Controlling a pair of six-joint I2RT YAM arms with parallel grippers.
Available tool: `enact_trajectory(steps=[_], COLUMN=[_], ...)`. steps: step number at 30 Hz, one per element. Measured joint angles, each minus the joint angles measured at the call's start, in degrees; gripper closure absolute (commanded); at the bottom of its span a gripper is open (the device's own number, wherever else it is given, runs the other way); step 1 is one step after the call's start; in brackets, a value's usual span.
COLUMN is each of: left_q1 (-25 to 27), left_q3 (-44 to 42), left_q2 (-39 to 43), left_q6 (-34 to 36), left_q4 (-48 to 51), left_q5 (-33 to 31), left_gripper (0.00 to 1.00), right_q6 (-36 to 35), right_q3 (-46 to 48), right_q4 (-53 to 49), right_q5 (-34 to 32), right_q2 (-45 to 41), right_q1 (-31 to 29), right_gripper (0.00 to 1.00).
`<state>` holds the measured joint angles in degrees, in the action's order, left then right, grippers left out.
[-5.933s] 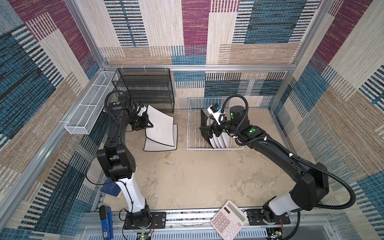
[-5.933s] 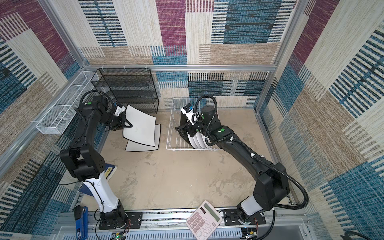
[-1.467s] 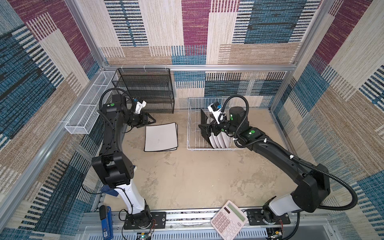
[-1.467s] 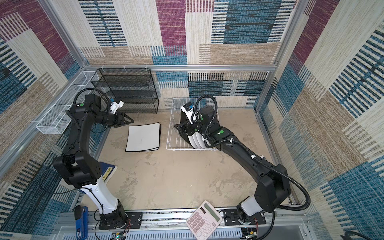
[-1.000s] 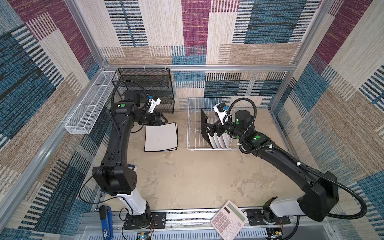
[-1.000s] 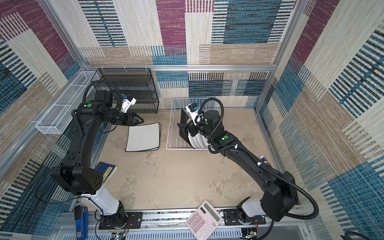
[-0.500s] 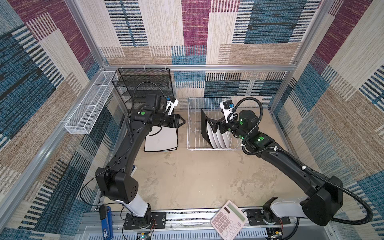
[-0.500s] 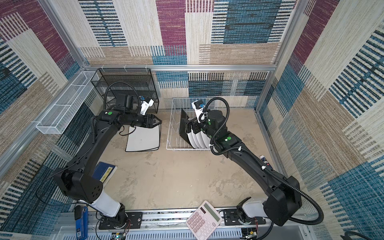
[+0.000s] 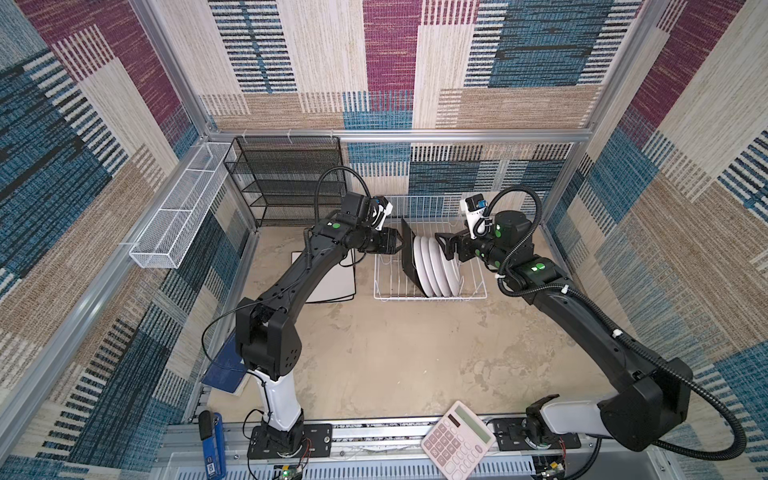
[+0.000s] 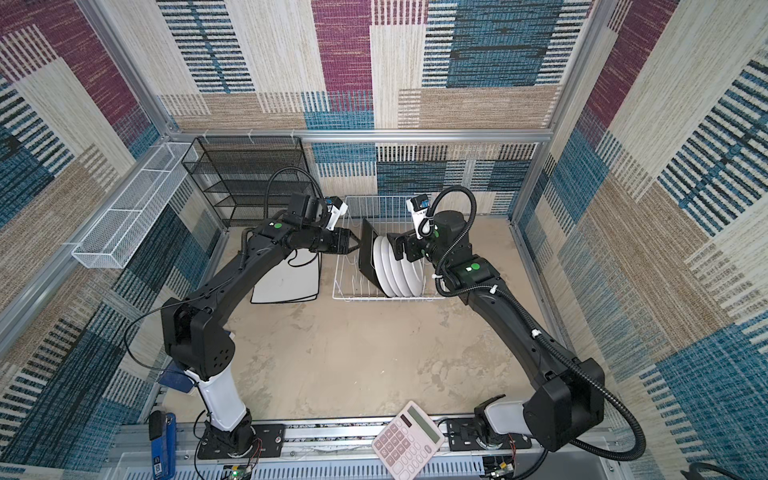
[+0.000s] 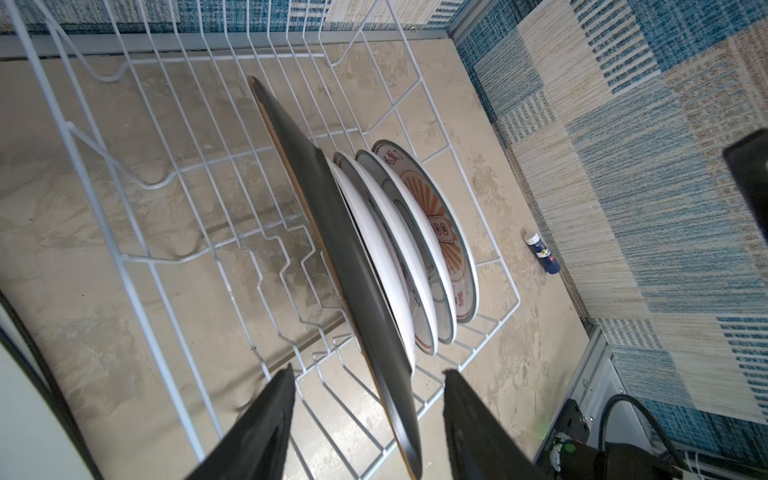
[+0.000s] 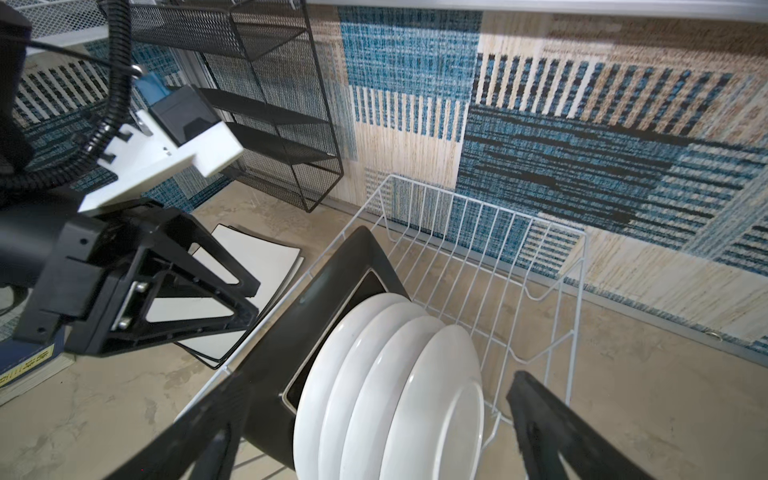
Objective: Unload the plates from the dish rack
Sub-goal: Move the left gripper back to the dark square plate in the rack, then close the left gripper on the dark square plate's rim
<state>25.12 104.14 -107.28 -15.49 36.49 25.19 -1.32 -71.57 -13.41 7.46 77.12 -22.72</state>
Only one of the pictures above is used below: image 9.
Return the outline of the white square plate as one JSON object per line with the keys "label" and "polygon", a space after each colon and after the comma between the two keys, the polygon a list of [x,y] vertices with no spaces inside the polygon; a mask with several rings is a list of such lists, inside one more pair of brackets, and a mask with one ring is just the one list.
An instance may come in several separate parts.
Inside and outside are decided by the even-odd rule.
{"label": "white square plate", "polygon": [[353,300],[357,293],[354,261],[355,253],[352,252],[335,265],[307,298],[307,303],[340,303]]}

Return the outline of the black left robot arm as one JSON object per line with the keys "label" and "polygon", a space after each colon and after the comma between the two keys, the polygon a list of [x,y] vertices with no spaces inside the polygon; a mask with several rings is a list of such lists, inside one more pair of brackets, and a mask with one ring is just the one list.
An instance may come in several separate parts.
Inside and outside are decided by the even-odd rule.
{"label": "black left robot arm", "polygon": [[402,235],[384,225],[393,210],[383,196],[346,194],[340,209],[318,217],[305,231],[303,251],[279,280],[257,299],[238,304],[235,350],[261,384],[264,413],[257,438],[276,451],[293,453],[304,441],[304,412],[293,378],[302,353],[298,316],[323,278],[352,252],[399,252]]}

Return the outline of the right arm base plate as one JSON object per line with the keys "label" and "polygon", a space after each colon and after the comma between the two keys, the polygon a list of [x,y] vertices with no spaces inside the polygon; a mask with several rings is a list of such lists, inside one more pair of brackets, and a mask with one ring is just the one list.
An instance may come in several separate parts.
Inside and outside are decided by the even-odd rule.
{"label": "right arm base plate", "polygon": [[578,449],[579,436],[573,433],[555,434],[536,420],[525,416],[496,417],[487,421],[500,451],[533,451]]}

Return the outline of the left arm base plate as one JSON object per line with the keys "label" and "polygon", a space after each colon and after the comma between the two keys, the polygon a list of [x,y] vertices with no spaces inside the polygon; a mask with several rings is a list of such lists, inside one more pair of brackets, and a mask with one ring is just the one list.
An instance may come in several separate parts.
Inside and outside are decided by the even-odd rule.
{"label": "left arm base plate", "polygon": [[330,456],[332,439],[333,425],[330,423],[305,425],[299,422],[290,431],[257,425],[252,431],[247,459],[299,459],[306,452],[311,459],[326,458]]}

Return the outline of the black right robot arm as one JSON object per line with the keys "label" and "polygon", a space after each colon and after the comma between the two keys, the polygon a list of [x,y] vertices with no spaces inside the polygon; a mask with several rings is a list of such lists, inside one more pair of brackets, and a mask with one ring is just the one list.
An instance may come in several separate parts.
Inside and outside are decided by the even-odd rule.
{"label": "black right robot arm", "polygon": [[437,233],[442,257],[478,259],[496,274],[500,291],[521,298],[550,317],[594,361],[614,392],[597,400],[543,397],[526,409],[525,431],[534,445],[557,434],[610,437],[632,451],[659,444],[688,416],[692,371],[680,359],[668,361],[627,335],[586,295],[571,286],[552,260],[535,253],[533,224],[517,211],[493,222],[479,216],[479,232]]}

